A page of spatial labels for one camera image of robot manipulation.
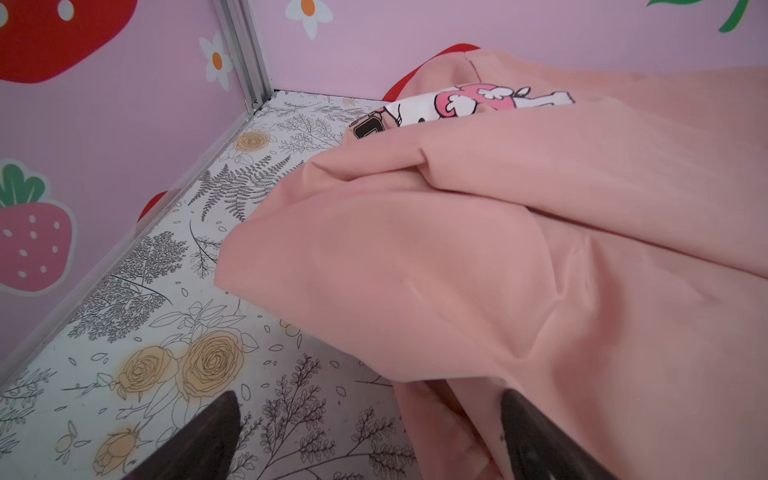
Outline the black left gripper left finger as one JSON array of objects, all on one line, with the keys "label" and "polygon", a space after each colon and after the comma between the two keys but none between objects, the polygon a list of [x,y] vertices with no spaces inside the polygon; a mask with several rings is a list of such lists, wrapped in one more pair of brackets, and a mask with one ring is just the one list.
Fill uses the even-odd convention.
[{"label": "black left gripper left finger", "polygon": [[237,396],[226,391],[124,479],[226,479],[240,432]]}]

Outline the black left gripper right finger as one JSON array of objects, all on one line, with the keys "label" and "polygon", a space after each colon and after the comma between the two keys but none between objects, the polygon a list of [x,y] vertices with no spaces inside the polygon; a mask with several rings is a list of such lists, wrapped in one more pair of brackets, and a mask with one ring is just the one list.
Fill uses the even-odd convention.
[{"label": "black left gripper right finger", "polygon": [[515,479],[617,479],[517,390],[502,395],[501,423]]}]

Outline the pink hooded zip jacket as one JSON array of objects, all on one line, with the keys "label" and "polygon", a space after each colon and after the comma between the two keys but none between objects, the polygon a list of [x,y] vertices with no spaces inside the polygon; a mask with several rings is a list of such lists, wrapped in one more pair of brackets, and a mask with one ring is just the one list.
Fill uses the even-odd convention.
[{"label": "pink hooded zip jacket", "polygon": [[215,283],[390,380],[426,479],[515,479],[507,389],[617,479],[763,479],[767,70],[437,57]]}]

